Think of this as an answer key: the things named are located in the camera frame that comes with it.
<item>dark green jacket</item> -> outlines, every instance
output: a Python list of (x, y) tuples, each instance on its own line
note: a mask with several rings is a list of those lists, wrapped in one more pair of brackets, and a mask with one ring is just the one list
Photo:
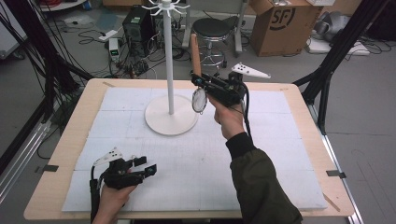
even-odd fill
[(232, 137), (226, 146), (244, 223), (301, 223), (302, 216), (281, 188), (267, 154), (254, 147), (246, 133)]

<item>cable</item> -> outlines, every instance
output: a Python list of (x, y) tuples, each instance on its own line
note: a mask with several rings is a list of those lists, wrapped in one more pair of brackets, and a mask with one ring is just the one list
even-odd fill
[(250, 137), (251, 143), (253, 143), (253, 137), (251, 136), (251, 132), (250, 132), (250, 123), (248, 121), (248, 108), (249, 108), (249, 101), (250, 101), (250, 97), (249, 97), (249, 93), (248, 93), (248, 86), (244, 83), (244, 82), (240, 82), (240, 84), (244, 87), (245, 91), (246, 91), (246, 97), (247, 97), (247, 103), (245, 106), (245, 110), (244, 110), (244, 120), (245, 120), (245, 125), (247, 127), (247, 134)]
[(245, 38), (247, 42), (242, 43), (242, 47), (247, 47), (250, 44), (250, 37), (246, 35), (244, 32), (241, 32), (241, 37)]
[(79, 43), (80, 45), (90, 44), (91, 42), (99, 42), (99, 43), (103, 43), (103, 44), (106, 43), (106, 42), (104, 42), (104, 41), (96, 40), (96, 39), (95, 39), (94, 37), (92, 37), (92, 36), (83, 35), (83, 34), (87, 34), (87, 33), (91, 33), (91, 32), (96, 32), (96, 33), (98, 33), (98, 34), (100, 34), (100, 35), (102, 35), (102, 36), (106, 36), (105, 33), (100, 32), (100, 31), (97, 31), (97, 30), (84, 31), (84, 32), (79, 33), (78, 36), (84, 37), (85, 39), (82, 39), (82, 40), (78, 41), (78, 43)]
[(209, 14), (207, 14), (207, 12), (205, 12), (205, 11), (203, 11), (205, 14), (206, 14), (206, 16), (208, 16), (209, 18), (211, 18), (211, 19), (214, 19), (212, 16), (210, 16)]
[(165, 58), (165, 54), (164, 54), (161, 58), (159, 58), (159, 59), (150, 59), (150, 56), (152, 56), (152, 54), (149, 55), (147, 58), (148, 58), (149, 61), (151, 61), (151, 62), (153, 62), (153, 63), (159, 62), (160, 60), (162, 60), (162, 59)]
[(37, 156), (40, 158), (40, 159), (43, 159), (43, 160), (49, 160), (50, 159), (50, 157), (43, 157), (43, 156), (41, 156), (40, 155), (40, 148), (41, 148), (41, 146), (57, 131), (59, 129), (59, 126), (58, 127), (56, 127), (56, 129), (48, 136), (48, 137), (46, 137), (43, 141), (41, 141), (41, 143), (40, 143), (40, 145), (38, 146), (38, 148), (37, 148)]
[(166, 62), (166, 60), (163, 60), (160, 63), (156, 63), (156, 64), (152, 65), (148, 70), (153, 69), (154, 67), (156, 67), (156, 66), (158, 66), (158, 65), (160, 65), (161, 63), (164, 63), (164, 62)]
[[(33, 8), (33, 9), (35, 10), (36, 14), (40, 15), (42, 21), (44, 21), (44, 22), (48, 25), (46, 18), (43, 17), (44, 12), (42, 11), (42, 9), (41, 9), (41, 8), (35, 7), (35, 5), (32, 3), (32, 1), (29, 1), (29, 2), (30, 2), (30, 5), (31, 5), (31, 8)], [(78, 61), (73, 57), (73, 55), (70, 54), (70, 52), (68, 51), (68, 49), (67, 49), (67, 47), (66, 47), (66, 45), (65, 45), (64, 42), (62, 43), (62, 47), (64, 47), (64, 49), (65, 49), (65, 51), (66, 51), (66, 53), (67, 53), (69, 59), (70, 59), (70, 58), (72, 59), (72, 61), (71, 61), (70, 63), (73, 63), (73, 62), (76, 63), (76, 64), (79, 66), (79, 68), (82, 69), (82, 71), (84, 71), (85, 73), (89, 74), (89, 73), (81, 66), (81, 64), (78, 63)]]
[(60, 33), (58, 33), (58, 34), (52, 33), (52, 28), (55, 28), (55, 26), (58, 26), (58, 29), (62, 33), (68, 33), (68, 34), (77, 33), (78, 31), (81, 31), (81, 30), (91, 29), (94, 26), (93, 22), (87, 23), (86, 26), (83, 26), (83, 25), (68, 26), (67, 23), (65, 23), (64, 21), (54, 21), (54, 24), (46, 22), (46, 24), (47, 24), (47, 27), (45, 27), (45, 30), (49, 36), (60, 35)]

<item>white connector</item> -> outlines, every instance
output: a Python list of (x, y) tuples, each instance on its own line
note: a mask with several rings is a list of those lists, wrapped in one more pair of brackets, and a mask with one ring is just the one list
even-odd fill
[(99, 39), (101, 39), (101, 40), (107, 40), (107, 39), (109, 39), (111, 36), (115, 35), (116, 33), (117, 33), (117, 31), (111, 30), (111, 31), (107, 32), (105, 36), (102, 36), (102, 35), (99, 36)]

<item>black device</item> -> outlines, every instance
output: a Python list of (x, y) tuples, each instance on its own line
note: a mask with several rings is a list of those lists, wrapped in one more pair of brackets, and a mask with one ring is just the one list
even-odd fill
[(130, 53), (134, 56), (148, 56), (149, 41), (155, 34), (150, 11), (139, 5), (131, 7), (122, 27)]
[(108, 187), (113, 189), (123, 189), (143, 183), (143, 180), (157, 172), (157, 165), (145, 168), (144, 171), (128, 173), (128, 170), (134, 166), (139, 166), (147, 162), (146, 157), (125, 161), (118, 159), (111, 161), (109, 167), (102, 174), (103, 179)]
[(102, 180), (105, 181), (106, 185), (113, 189), (123, 189), (130, 186), (136, 186), (143, 183), (143, 180), (151, 175), (157, 173), (157, 164), (151, 165), (144, 169), (144, 171), (128, 172), (131, 167), (136, 167), (147, 163), (146, 157), (134, 158), (129, 161), (125, 161), (122, 154), (117, 150), (110, 151), (102, 159), (103, 162), (109, 161), (108, 168), (100, 175), (99, 180), (93, 177), (93, 171), (95, 163), (91, 169), (91, 222), (96, 217), (100, 203), (100, 188)]
[(191, 72), (191, 82), (227, 107), (240, 104), (246, 94), (242, 74), (236, 72), (231, 72), (228, 79), (207, 74), (197, 76)]
[(247, 134), (253, 143), (248, 121), (249, 93), (248, 86), (242, 81), (243, 74), (232, 71), (228, 78), (221, 78), (219, 74), (210, 76), (202, 73), (200, 76), (191, 71), (191, 82), (198, 87), (192, 96), (192, 109), (197, 113), (203, 113), (206, 106), (206, 93), (218, 100), (222, 105), (231, 109), (233, 105), (242, 105), (240, 112), (244, 116)]

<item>black metal pole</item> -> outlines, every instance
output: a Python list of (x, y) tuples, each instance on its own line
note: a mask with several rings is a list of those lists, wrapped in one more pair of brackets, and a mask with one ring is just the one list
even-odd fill
[(14, 140), (11, 142), (11, 144), (8, 146), (6, 151), (1, 156), (0, 175), (6, 170), (7, 166), (11, 162), (12, 158), (17, 154), (18, 150), (20, 149), (21, 145), (23, 144), (27, 136), (30, 134), (30, 132), (33, 130), (33, 128), (38, 123), (40, 118), (43, 116), (45, 105), (46, 105), (46, 99), (44, 99), (40, 103), (40, 105), (37, 107), (35, 112), (23, 125), (21, 130), (18, 132), (17, 136), (14, 138)]
[(318, 126), (323, 134), (326, 134), (325, 119), (332, 75), (359, 39), (364, 29), (367, 28), (368, 24), (387, 2), (388, 0), (362, 0), (319, 68), (314, 73), (293, 82), (297, 86), (309, 82), (302, 92), (305, 102), (309, 105), (314, 104), (315, 98), (321, 92)]

